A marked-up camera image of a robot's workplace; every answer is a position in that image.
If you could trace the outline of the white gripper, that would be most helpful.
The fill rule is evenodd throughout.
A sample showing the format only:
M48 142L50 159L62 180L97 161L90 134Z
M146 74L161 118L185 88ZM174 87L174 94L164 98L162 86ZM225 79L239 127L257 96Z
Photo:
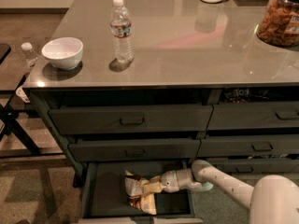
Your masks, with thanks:
M162 190L169 193L179 191L176 171L168 171L161 176L155 176L149 182L150 184L143 186L144 191L148 193L160 193Z

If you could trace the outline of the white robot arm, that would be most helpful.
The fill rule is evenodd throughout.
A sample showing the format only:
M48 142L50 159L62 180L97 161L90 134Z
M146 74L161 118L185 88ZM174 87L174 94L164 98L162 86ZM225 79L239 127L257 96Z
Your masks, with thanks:
M249 210L249 224L299 224L299 187L281 175L266 175L251 186L196 160L187 169L167 171L153 178L158 191L207 191L219 187Z

